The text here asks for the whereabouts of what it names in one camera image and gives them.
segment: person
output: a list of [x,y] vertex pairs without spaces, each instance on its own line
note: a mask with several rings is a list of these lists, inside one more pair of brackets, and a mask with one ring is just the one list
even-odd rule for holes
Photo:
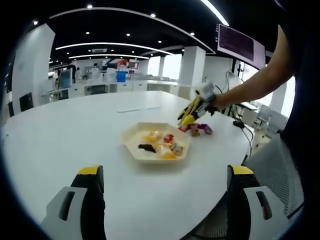
[[80,71],[80,67],[77,67],[76,72],[75,72],[75,81],[82,81],[82,72]]
[[315,209],[318,209],[316,202],[319,201],[316,197],[316,190],[319,189],[316,185],[317,173],[313,167],[314,160],[318,158],[318,151],[311,139],[316,138],[314,133],[318,128],[314,122],[314,114],[319,103],[319,35],[316,30],[318,27],[304,15],[312,16],[309,0],[301,4],[299,1],[285,0],[276,0],[276,3],[284,12],[270,62],[245,83],[217,95],[212,105],[224,109],[232,104],[260,99],[295,76],[295,97],[291,115],[280,133],[280,139],[288,148],[290,158],[300,176],[304,197],[302,213],[294,226],[283,236],[283,239],[291,239],[297,237],[297,234],[302,235],[303,231],[316,229],[310,221],[313,221],[312,216]]

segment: curved light strip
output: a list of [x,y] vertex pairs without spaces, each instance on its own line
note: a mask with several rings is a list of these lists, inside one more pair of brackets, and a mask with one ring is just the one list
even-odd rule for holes
[[85,46],[85,45],[118,45],[118,46],[128,46],[128,47],[136,47],[136,48],[141,48],[141,49],[148,49],[148,50],[153,50],[153,51],[157,51],[157,52],[164,53],[164,54],[174,55],[174,54],[172,54],[171,52],[163,51],[163,50],[156,49],[156,48],[153,48],[153,47],[140,46],[140,45],[128,44],[128,43],[118,43],[118,42],[87,42],[87,43],[78,43],[78,44],[72,44],[72,45],[67,45],[67,46],[60,46],[60,47],[57,47],[55,50],[66,49],[66,48],[77,47],[77,46]]
[[89,54],[89,55],[80,55],[80,56],[71,56],[69,59],[85,58],[85,57],[106,57],[106,56],[116,56],[116,57],[128,57],[128,58],[140,58],[140,59],[149,59],[146,56],[135,56],[135,55],[125,55],[125,54]]
[[140,16],[143,16],[143,17],[146,17],[146,18],[149,18],[149,19],[152,19],[152,20],[155,20],[155,21],[158,21],[160,23],[163,23],[165,25],[168,25],[182,33],[184,33],[185,35],[188,35],[190,38],[193,38],[194,40],[196,40],[198,43],[202,44],[203,46],[205,46],[207,49],[209,49],[211,52],[215,53],[215,51],[209,47],[208,45],[206,45],[204,42],[202,42],[201,40],[199,40],[198,38],[196,38],[195,36],[191,36],[189,32],[186,32],[185,30],[167,22],[167,21],[164,21],[162,19],[159,19],[157,17],[152,17],[148,14],[144,14],[144,13],[141,13],[141,12],[138,12],[138,11],[132,11],[132,10],[127,10],[127,9],[123,9],[123,8],[117,8],[117,7],[93,7],[91,9],[88,9],[88,8],[78,8],[78,9],[74,9],[74,10],[69,10],[69,11],[64,11],[64,12],[61,12],[61,13],[58,13],[56,15],[53,15],[51,17],[49,17],[49,19],[53,19],[53,18],[56,18],[56,17],[59,17],[59,16],[62,16],[62,15],[65,15],[65,14],[71,14],[71,13],[75,13],[75,12],[81,12],[81,11],[92,11],[92,10],[109,10],[109,11],[118,11],[118,12],[125,12],[125,13],[130,13],[130,14],[136,14],[136,15],[140,15]]
[[200,0],[200,1],[204,5],[206,5],[207,8],[211,10],[211,12],[213,12],[213,14],[220,20],[222,24],[229,26],[229,23],[226,21],[224,16],[222,16],[222,14],[218,11],[218,9],[216,9],[216,7],[211,2],[209,2],[208,0]]

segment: human arm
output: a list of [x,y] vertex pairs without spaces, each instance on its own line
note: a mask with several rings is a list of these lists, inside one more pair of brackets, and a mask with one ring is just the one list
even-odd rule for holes
[[258,71],[245,83],[217,95],[213,105],[223,109],[231,104],[263,98],[288,81],[293,73],[289,43],[282,28],[278,26],[276,47],[267,67]]

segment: paper plate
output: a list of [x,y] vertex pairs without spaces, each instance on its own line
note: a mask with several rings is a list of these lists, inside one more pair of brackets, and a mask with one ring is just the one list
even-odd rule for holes
[[[163,159],[157,153],[139,149],[139,144],[144,144],[142,137],[147,136],[150,131],[159,131],[164,135],[174,135],[174,141],[181,147],[183,151],[181,156],[175,159]],[[132,156],[141,163],[149,164],[162,164],[162,163],[176,163],[185,159],[190,145],[190,137],[184,132],[180,131],[168,123],[155,123],[155,122],[138,122],[122,132],[121,139],[123,144],[129,149]]]

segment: desk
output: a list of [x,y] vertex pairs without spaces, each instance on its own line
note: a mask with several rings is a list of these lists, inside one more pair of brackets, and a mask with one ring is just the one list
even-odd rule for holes
[[[3,126],[5,164],[27,213],[39,224],[46,205],[83,167],[103,165],[108,240],[178,240],[227,190],[227,166],[240,165],[249,143],[233,119],[206,114],[213,135],[192,138],[178,164],[142,165],[121,143],[136,122],[174,126],[190,101],[163,91],[121,92],[45,104]],[[117,113],[118,109],[136,109]]]

